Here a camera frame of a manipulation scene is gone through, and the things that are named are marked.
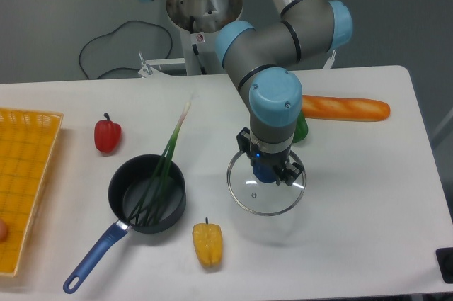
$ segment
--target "blue handle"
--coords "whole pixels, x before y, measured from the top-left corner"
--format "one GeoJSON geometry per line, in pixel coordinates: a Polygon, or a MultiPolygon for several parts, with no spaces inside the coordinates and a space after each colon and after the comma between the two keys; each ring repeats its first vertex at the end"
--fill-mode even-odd
{"type": "Polygon", "coordinates": [[[102,256],[109,250],[109,248],[114,245],[117,241],[122,239],[127,234],[127,231],[122,229],[120,226],[113,223],[100,237],[96,244],[91,248],[91,250],[84,257],[82,262],[74,269],[72,274],[68,277],[66,282],[63,285],[63,290],[72,294],[80,285],[85,281],[86,277],[90,274],[93,268],[101,260],[102,256]],[[69,287],[74,280],[78,278],[79,280],[75,285],[69,287]]]}

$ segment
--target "red bell pepper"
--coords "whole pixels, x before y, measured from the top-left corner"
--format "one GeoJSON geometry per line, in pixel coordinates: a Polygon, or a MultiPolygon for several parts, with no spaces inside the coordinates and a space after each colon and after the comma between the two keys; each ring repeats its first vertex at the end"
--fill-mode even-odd
{"type": "Polygon", "coordinates": [[[120,143],[121,126],[110,120],[108,113],[104,117],[107,120],[99,120],[94,127],[94,144],[96,149],[108,154],[120,143]]]}

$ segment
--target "baguette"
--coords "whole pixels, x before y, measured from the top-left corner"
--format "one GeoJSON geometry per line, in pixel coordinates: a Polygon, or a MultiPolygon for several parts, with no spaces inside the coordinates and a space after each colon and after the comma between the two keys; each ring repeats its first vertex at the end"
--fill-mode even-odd
{"type": "Polygon", "coordinates": [[[390,116],[390,106],[365,98],[302,96],[305,118],[377,122],[390,116]]]}

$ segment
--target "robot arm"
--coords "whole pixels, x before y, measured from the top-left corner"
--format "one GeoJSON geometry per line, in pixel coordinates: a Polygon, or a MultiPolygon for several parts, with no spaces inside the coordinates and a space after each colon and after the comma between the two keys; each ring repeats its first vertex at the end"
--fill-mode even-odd
{"type": "Polygon", "coordinates": [[[302,86],[283,67],[349,41],[352,19],[339,1],[274,0],[281,21],[255,30],[245,21],[224,27],[219,61],[250,112],[250,131],[238,135],[253,172],[264,182],[291,185],[301,172],[289,152],[302,107],[302,86]]]}
{"type": "Polygon", "coordinates": [[[289,162],[302,107],[302,86],[284,67],[347,43],[352,35],[352,19],[339,1],[273,1],[281,21],[262,30],[255,30],[245,21],[235,21],[240,12],[228,11],[233,6],[231,0],[228,4],[228,0],[170,0],[167,6],[181,3],[184,8],[180,7],[177,14],[171,13],[173,9],[169,7],[167,11],[173,22],[175,16],[182,16],[177,25],[190,33],[220,30],[215,39],[219,65],[228,73],[250,112],[250,130],[244,128],[239,133],[239,148],[247,153],[258,179],[277,184],[284,181],[290,186],[303,169],[289,162]],[[189,21],[190,26],[181,23],[184,21],[189,21]]]}

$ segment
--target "yellow bell pepper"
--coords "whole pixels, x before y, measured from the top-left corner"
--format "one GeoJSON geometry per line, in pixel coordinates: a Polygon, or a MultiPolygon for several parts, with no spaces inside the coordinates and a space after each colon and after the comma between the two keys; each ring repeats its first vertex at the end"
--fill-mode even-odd
{"type": "Polygon", "coordinates": [[[198,223],[192,230],[193,245],[198,261],[205,268],[218,266],[222,261],[222,231],[219,225],[198,223]]]}

